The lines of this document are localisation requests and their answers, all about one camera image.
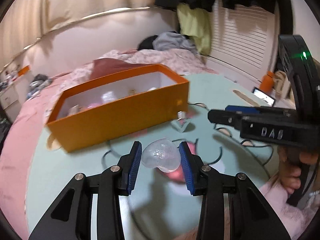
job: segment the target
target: orange box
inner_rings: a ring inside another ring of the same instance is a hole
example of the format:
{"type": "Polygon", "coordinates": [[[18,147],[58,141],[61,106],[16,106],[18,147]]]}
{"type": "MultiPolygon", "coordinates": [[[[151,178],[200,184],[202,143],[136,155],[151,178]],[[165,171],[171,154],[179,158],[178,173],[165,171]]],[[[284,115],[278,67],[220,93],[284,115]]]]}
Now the orange box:
{"type": "Polygon", "coordinates": [[[189,81],[164,65],[133,68],[65,90],[47,125],[72,152],[176,119],[188,110],[188,92],[189,81]],[[96,103],[108,91],[119,99],[67,116],[71,107],[96,103]]]}

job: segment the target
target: orange bottle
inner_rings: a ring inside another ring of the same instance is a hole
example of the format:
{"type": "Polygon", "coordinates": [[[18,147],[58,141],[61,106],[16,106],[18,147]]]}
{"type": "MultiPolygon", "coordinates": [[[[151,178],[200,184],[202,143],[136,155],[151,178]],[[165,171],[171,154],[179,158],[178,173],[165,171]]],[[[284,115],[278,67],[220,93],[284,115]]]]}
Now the orange bottle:
{"type": "Polygon", "coordinates": [[[266,94],[270,93],[272,91],[273,88],[273,72],[268,71],[267,75],[265,75],[262,78],[262,82],[260,84],[259,89],[263,92],[265,92],[266,94]]]}

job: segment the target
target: desk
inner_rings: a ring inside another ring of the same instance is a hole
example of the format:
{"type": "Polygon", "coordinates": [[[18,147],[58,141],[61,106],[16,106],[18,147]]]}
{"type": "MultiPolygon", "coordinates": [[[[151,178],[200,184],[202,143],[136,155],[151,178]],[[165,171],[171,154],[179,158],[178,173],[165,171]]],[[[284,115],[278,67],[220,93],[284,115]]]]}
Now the desk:
{"type": "MultiPolygon", "coordinates": [[[[266,105],[238,84],[215,74],[196,74],[186,77],[190,80],[189,102],[205,103],[209,108],[224,109],[227,105],[248,104],[239,98],[233,90],[239,90],[249,98],[266,105]]],[[[204,162],[212,162],[219,156],[219,147],[223,147],[223,156],[213,165],[218,171],[229,175],[245,172],[257,187],[268,180],[265,170],[258,164],[252,153],[238,142],[239,131],[228,128],[233,138],[213,129],[213,124],[207,120],[207,111],[199,106],[190,106],[194,112],[191,124],[184,133],[176,131],[169,122],[151,127],[147,131],[138,132],[112,140],[114,150],[106,156],[108,167],[116,164],[120,155],[128,154],[132,143],[139,140],[143,149],[151,142],[169,138],[171,140],[183,138],[194,142],[197,138],[197,152],[204,162]]],[[[44,129],[29,172],[27,191],[27,220],[31,232],[44,212],[77,173],[86,176],[99,174],[103,171],[101,158],[110,149],[110,145],[103,143],[80,151],[67,154],[63,149],[48,151],[46,140],[49,131],[44,129]]],[[[267,159],[271,151],[266,148],[255,149],[258,158],[267,159]]],[[[266,165],[272,175],[278,167],[278,157],[273,155],[266,165]]],[[[96,239],[96,205],[94,196],[92,205],[92,239],[96,239]]],[[[148,169],[140,165],[135,190],[132,195],[120,197],[121,217],[125,238],[128,240],[143,239],[132,221],[130,210],[133,211],[139,226],[151,239],[172,239],[181,233],[198,225],[201,197],[193,197],[185,185],[179,185],[163,177],[156,169],[148,169]]]]}

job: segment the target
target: human hand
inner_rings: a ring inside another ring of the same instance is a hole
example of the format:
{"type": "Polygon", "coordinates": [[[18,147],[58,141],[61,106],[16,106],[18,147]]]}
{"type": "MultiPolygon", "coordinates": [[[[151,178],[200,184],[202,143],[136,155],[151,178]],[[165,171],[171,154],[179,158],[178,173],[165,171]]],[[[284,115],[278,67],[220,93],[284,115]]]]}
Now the human hand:
{"type": "MultiPolygon", "coordinates": [[[[298,166],[292,165],[288,161],[289,148],[284,146],[278,147],[279,154],[279,179],[285,190],[289,194],[300,188],[301,181],[299,176],[301,175],[301,169],[298,166]]],[[[316,152],[300,152],[299,159],[302,163],[313,165],[316,164],[318,159],[318,153],[316,152]]]]}

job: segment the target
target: light green towel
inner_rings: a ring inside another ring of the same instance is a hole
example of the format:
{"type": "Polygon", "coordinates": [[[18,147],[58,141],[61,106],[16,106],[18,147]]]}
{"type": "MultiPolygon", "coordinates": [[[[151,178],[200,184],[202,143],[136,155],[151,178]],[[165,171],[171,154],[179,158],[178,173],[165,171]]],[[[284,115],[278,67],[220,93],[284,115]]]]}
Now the light green towel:
{"type": "Polygon", "coordinates": [[[192,37],[200,54],[209,55],[212,38],[209,12],[200,8],[191,10],[189,5],[180,3],[177,14],[181,34],[192,37]]]}

